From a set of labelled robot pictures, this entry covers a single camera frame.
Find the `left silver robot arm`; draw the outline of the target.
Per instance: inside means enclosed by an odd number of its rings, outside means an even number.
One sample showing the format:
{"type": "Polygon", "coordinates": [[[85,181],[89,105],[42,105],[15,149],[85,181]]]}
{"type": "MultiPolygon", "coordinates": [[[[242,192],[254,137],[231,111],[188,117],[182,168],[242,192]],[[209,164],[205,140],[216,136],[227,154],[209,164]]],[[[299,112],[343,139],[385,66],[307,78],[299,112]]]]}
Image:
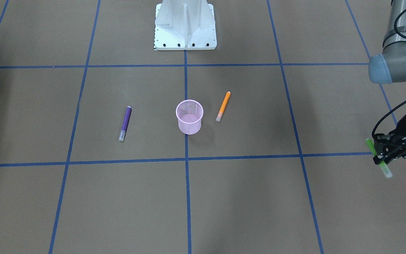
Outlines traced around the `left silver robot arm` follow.
{"type": "MultiPolygon", "coordinates": [[[[382,41],[382,53],[371,57],[369,78],[376,84],[406,82],[406,0],[391,1],[388,32],[382,41]]],[[[406,158],[406,114],[388,134],[372,130],[374,163],[389,164],[406,158]]]]}

